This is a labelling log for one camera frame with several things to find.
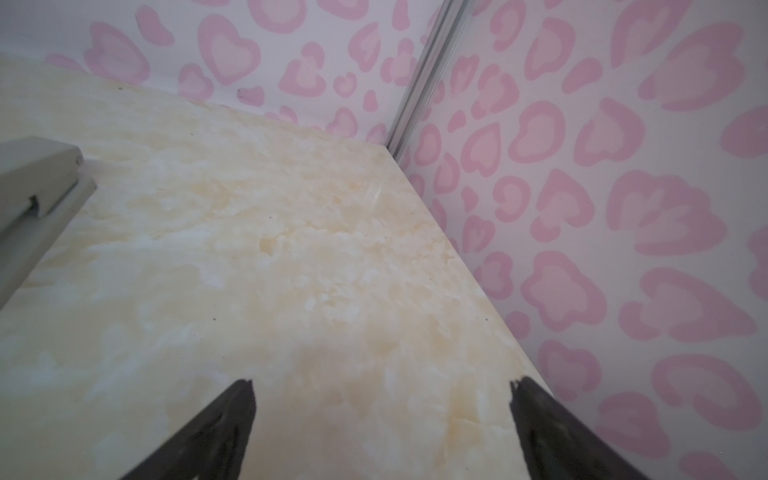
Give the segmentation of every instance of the beige marble tabletop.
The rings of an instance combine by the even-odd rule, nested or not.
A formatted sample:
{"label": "beige marble tabletop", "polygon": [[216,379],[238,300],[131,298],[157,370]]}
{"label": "beige marble tabletop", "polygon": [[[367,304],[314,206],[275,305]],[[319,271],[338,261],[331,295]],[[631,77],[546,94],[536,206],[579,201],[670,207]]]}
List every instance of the beige marble tabletop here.
{"label": "beige marble tabletop", "polygon": [[119,478],[235,379],[241,478],[527,478],[536,373],[380,146],[0,55],[98,189],[0,310],[0,478]]}

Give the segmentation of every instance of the pink leopard print wall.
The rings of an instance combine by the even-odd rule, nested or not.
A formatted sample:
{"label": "pink leopard print wall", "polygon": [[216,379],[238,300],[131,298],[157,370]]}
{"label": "pink leopard print wall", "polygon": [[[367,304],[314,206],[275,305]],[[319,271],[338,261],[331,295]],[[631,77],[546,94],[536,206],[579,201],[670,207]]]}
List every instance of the pink leopard print wall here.
{"label": "pink leopard print wall", "polygon": [[651,478],[768,471],[768,4],[479,0],[401,166]]}
{"label": "pink leopard print wall", "polygon": [[381,144],[441,4],[25,0],[0,48]]}

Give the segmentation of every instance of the beige plastic device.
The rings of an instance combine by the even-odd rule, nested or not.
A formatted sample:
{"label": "beige plastic device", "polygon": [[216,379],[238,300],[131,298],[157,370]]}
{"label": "beige plastic device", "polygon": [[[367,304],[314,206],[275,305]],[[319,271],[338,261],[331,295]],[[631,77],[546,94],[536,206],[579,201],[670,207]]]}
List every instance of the beige plastic device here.
{"label": "beige plastic device", "polygon": [[40,137],[0,144],[0,308],[96,190],[80,149]]}

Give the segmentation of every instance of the countertop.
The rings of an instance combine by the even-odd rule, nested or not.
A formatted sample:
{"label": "countertop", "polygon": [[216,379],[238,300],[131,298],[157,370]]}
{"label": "countertop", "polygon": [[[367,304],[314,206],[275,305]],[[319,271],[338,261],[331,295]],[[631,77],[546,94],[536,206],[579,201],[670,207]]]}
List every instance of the countertop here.
{"label": "countertop", "polygon": [[0,478],[119,478],[239,378],[241,478],[527,478],[541,377],[384,147],[0,55],[98,189],[0,310]]}

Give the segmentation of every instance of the marble surface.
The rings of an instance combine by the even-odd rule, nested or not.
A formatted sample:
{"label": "marble surface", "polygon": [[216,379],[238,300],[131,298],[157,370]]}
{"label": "marble surface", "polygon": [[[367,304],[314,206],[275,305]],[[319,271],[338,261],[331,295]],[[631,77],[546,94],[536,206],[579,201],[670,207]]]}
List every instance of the marble surface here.
{"label": "marble surface", "polygon": [[527,478],[539,375],[383,147],[0,56],[98,189],[0,310],[0,478],[119,478],[238,378],[241,478]]}

